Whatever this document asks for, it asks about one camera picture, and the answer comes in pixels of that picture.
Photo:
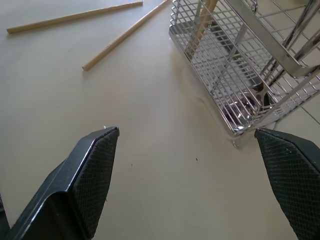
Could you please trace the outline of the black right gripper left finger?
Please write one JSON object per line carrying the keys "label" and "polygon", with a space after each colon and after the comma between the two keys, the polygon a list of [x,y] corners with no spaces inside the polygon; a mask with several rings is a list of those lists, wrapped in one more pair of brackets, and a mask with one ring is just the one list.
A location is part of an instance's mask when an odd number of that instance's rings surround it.
{"label": "black right gripper left finger", "polygon": [[107,200],[119,128],[82,137],[43,181],[5,240],[92,240]]}

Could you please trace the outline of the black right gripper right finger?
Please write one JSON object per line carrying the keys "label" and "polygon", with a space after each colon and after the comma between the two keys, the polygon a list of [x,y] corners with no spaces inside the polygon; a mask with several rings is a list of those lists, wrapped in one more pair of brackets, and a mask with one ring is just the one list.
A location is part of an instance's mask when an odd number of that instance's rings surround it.
{"label": "black right gripper right finger", "polygon": [[320,240],[320,148],[266,128],[254,137],[273,194],[298,240]]}

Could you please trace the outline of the metal spoon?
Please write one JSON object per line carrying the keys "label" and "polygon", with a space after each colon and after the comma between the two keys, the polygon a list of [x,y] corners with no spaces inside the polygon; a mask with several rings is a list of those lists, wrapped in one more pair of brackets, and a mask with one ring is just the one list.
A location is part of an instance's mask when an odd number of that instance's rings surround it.
{"label": "metal spoon", "polygon": [[250,91],[231,97],[223,106],[223,115],[229,123],[244,125],[262,111],[272,107],[272,100],[263,83],[250,87]]}

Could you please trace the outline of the wooden chopstick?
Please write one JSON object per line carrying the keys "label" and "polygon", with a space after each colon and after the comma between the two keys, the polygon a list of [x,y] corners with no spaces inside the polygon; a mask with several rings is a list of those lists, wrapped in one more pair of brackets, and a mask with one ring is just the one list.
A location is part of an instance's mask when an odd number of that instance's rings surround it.
{"label": "wooden chopstick", "polygon": [[206,28],[209,26],[213,19],[211,14],[214,11],[216,5],[217,0],[200,0],[199,6],[202,7],[202,10],[200,11],[200,13],[196,14],[197,20],[194,34],[192,35],[191,40],[188,44],[188,54],[191,59],[193,58],[198,48],[198,45],[203,37]]}
{"label": "wooden chopstick", "polygon": [[156,15],[160,10],[162,10],[166,5],[169,4],[169,0],[163,0],[158,6],[144,15],[139,19],[134,25],[117,37],[112,43],[103,49],[99,54],[93,57],[89,62],[82,66],[82,70],[88,72],[91,70],[100,60],[107,56],[113,49],[120,45],[124,40],[126,40],[130,35],[132,35],[138,28],[145,24],[149,19]]}
{"label": "wooden chopstick", "polygon": [[61,16],[61,17],[57,17],[57,18],[53,18],[53,19],[47,19],[47,20],[43,20],[43,21],[33,22],[33,23],[25,24],[25,25],[9,27],[6,29],[6,31],[8,34],[17,34],[17,33],[27,32],[27,31],[31,31],[31,30],[35,30],[35,29],[39,29],[39,28],[46,28],[49,26],[54,26],[54,25],[63,24],[63,23],[67,23],[67,22],[77,21],[80,19],[91,18],[91,17],[95,17],[95,16],[102,15],[102,14],[107,14],[107,13],[114,12],[114,11],[120,11],[120,10],[131,9],[131,8],[142,7],[142,6],[143,6],[143,1],[130,2],[130,3],[125,3],[125,4],[121,4],[121,5],[93,9],[93,10],[79,12],[79,13],[70,14],[70,15],[65,15],[65,16]]}

